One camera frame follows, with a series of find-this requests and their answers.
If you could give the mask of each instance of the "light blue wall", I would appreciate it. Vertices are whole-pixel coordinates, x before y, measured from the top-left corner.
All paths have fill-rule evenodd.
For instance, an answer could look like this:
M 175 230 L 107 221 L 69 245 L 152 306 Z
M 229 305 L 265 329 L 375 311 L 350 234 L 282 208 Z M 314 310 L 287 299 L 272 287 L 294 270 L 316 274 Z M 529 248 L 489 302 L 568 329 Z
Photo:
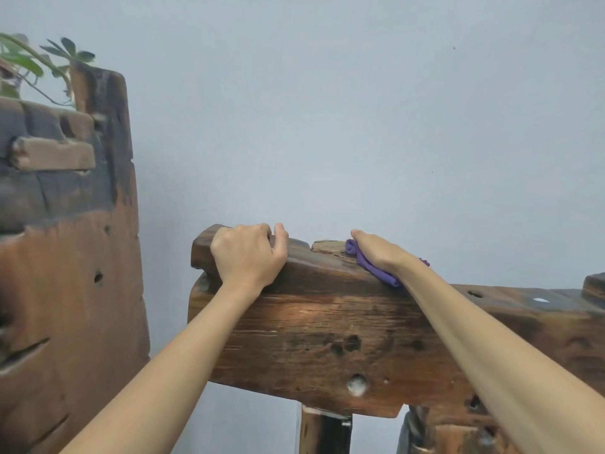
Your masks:
M 71 37 L 126 77 L 154 351 L 185 325 L 190 245 L 214 223 L 366 229 L 449 282 L 605 270 L 605 0 L 2 5 L 0 29 Z M 289 454 L 296 412 L 210 385 L 176 452 Z M 356 418 L 352 453 L 394 452 L 399 426 Z

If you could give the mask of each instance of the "hand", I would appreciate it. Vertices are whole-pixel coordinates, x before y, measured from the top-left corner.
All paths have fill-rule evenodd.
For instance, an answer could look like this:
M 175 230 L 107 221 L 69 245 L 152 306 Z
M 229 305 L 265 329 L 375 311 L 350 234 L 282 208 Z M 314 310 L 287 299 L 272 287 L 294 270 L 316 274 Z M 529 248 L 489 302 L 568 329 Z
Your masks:
M 357 241 L 359 249 L 369 262 L 390 274 L 397 274 L 403 264 L 415 259 L 399 245 L 392 244 L 375 234 L 366 234 L 358 229 L 353 229 L 351 236 Z
M 288 258 L 288 233 L 284 225 L 275 225 L 275 246 L 268 237 L 271 228 L 266 223 L 219 229 L 210 251 L 223 286 L 246 286 L 261 292 L 272 283 Z

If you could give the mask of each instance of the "person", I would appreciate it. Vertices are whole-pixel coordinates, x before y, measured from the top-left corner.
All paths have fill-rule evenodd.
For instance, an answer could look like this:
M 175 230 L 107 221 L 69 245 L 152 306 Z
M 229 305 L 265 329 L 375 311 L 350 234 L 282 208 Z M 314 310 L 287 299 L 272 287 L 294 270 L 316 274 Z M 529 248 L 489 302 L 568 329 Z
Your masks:
M 524 454 L 605 452 L 605 399 L 467 300 L 418 258 L 352 231 L 402 281 L 488 411 Z M 62 454 L 167 454 L 239 318 L 287 259 L 288 233 L 221 228 L 210 246 L 223 284 L 212 301 L 69 443 Z

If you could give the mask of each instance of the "forearm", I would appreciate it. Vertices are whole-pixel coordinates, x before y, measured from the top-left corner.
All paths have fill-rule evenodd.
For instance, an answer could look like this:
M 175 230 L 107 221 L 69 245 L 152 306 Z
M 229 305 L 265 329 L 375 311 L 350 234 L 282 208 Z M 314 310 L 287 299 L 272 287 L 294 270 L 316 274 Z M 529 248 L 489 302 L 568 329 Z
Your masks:
M 603 451 L 605 399 L 418 261 L 397 276 L 495 419 L 525 454 Z
M 259 293 L 254 288 L 223 286 L 62 454 L 169 453 L 225 342 Z

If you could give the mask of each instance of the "folded purple cloth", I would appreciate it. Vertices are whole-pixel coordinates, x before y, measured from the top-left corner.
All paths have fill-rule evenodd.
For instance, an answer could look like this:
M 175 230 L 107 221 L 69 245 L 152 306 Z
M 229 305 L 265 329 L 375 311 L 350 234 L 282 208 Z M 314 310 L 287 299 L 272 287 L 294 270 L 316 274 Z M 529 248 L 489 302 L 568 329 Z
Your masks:
M 370 271 L 374 276 L 384 283 L 388 283 L 393 287 L 401 287 L 402 283 L 397 280 L 397 278 L 393 274 L 389 274 L 388 272 L 383 271 L 382 269 L 378 269 L 372 263 L 370 263 L 361 250 L 359 250 L 359 245 L 357 245 L 357 241 L 355 239 L 349 239 L 344 245 L 344 250 L 347 255 L 355 256 L 357 255 L 357 263 L 359 266 Z M 420 259 L 425 265 L 430 266 L 428 261 L 424 259 Z

